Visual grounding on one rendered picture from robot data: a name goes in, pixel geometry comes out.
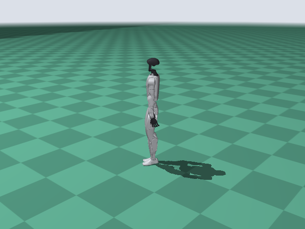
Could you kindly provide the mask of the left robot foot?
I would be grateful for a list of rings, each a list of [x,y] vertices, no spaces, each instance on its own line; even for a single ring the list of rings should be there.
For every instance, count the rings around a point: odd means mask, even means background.
[[[149,160],[147,160],[147,161],[143,162],[143,163],[142,163],[142,165],[144,165],[144,166],[148,166],[148,165],[157,164],[157,163],[159,163],[159,162],[158,162],[158,159],[157,159],[157,158],[155,158],[155,160],[154,160],[154,161],[152,161],[151,159],[149,159]]]

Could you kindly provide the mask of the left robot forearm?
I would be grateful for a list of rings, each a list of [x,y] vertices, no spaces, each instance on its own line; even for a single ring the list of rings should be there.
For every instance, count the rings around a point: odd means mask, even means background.
[[[152,97],[148,98],[148,106],[149,106],[149,114],[150,114],[150,118],[154,117],[154,101]]]

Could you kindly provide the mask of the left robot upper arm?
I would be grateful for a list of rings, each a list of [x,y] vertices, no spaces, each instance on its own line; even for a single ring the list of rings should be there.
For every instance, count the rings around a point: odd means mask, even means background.
[[[155,89],[155,78],[149,78],[148,80],[148,87],[149,87],[149,94],[150,96],[147,97],[152,97],[154,100],[154,89]]]

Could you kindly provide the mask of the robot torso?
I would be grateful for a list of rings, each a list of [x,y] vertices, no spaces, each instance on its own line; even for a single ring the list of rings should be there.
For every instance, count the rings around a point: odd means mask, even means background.
[[[159,85],[160,85],[160,76],[154,76],[153,73],[151,75],[149,74],[147,80],[146,80],[146,91],[147,91],[147,97],[150,96],[149,94],[149,87],[148,87],[148,80],[149,78],[155,78],[155,89],[154,89],[154,112],[156,112],[156,115],[158,115],[158,106],[156,101],[158,100],[159,96]],[[148,109],[149,111],[149,109]],[[149,113],[148,113],[149,114]]]

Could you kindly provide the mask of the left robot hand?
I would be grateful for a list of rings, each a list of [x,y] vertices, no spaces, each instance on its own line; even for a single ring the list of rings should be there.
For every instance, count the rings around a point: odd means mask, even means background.
[[[159,126],[158,123],[157,123],[157,120],[155,119],[155,114],[154,114],[154,118],[150,118],[150,119],[151,119],[150,124],[152,124],[152,127],[158,127]]]

